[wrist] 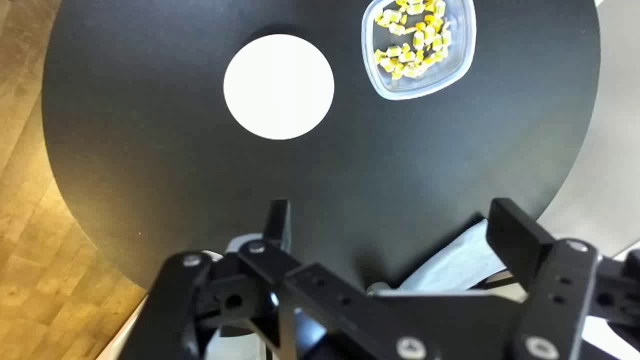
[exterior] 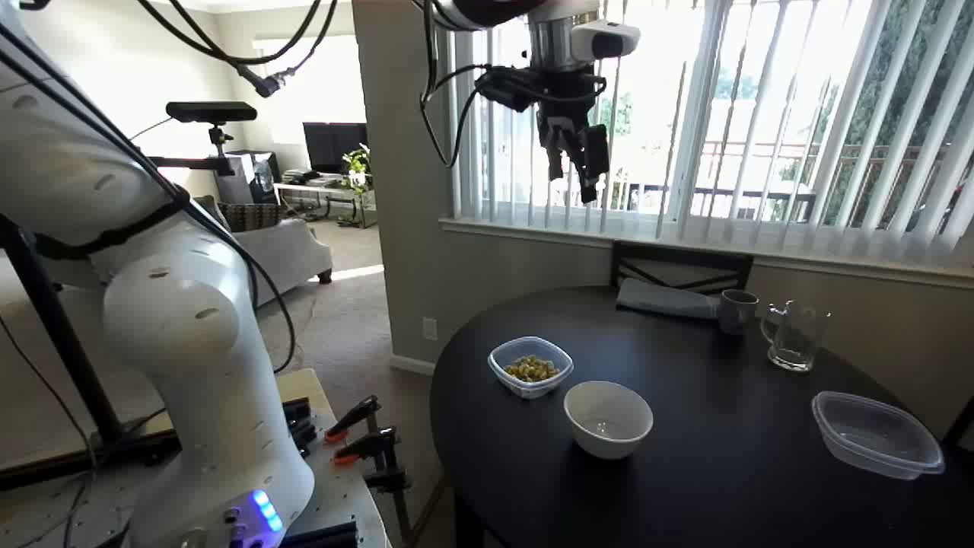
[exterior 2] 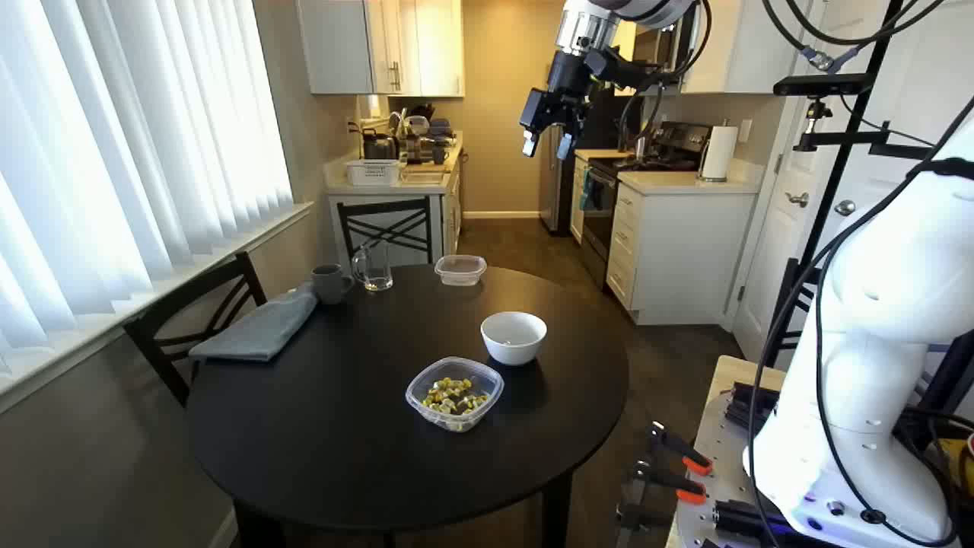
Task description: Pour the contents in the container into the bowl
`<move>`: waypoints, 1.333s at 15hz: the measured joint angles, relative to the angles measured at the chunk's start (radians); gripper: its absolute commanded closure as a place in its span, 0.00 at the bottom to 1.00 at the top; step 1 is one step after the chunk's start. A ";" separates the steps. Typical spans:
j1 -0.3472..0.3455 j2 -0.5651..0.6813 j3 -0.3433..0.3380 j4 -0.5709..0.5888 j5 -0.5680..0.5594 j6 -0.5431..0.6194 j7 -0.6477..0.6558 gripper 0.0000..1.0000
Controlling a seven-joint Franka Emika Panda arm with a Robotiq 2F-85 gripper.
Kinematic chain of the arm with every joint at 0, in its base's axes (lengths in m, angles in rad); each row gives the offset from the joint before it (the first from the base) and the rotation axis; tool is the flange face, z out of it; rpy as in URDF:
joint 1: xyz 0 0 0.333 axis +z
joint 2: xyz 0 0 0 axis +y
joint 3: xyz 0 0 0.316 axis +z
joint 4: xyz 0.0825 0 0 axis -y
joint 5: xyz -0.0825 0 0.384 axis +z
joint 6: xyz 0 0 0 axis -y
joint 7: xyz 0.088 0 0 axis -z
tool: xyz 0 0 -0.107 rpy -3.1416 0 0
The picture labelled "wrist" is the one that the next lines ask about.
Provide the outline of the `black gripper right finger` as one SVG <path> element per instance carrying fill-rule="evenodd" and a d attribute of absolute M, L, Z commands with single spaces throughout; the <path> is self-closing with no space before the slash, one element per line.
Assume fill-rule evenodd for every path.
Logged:
<path fill-rule="evenodd" d="M 555 239 L 514 199 L 493 197 L 486 237 L 524 288 L 512 326 L 509 360 L 595 360 L 581 337 L 587 316 L 601 318 L 631 347 L 640 344 L 640 256 L 601 256 L 577 237 Z"/>

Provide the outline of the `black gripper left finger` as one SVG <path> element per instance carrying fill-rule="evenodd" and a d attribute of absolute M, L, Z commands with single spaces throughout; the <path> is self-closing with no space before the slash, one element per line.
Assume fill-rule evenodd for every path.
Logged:
<path fill-rule="evenodd" d="M 224 328 L 255 333 L 280 355 L 287 347 L 283 277 L 292 269 L 290 201 L 273 199 L 263 232 L 234 237 L 213 258 L 203 249 L 169 256 L 123 344 L 123 360 L 206 360 Z"/>

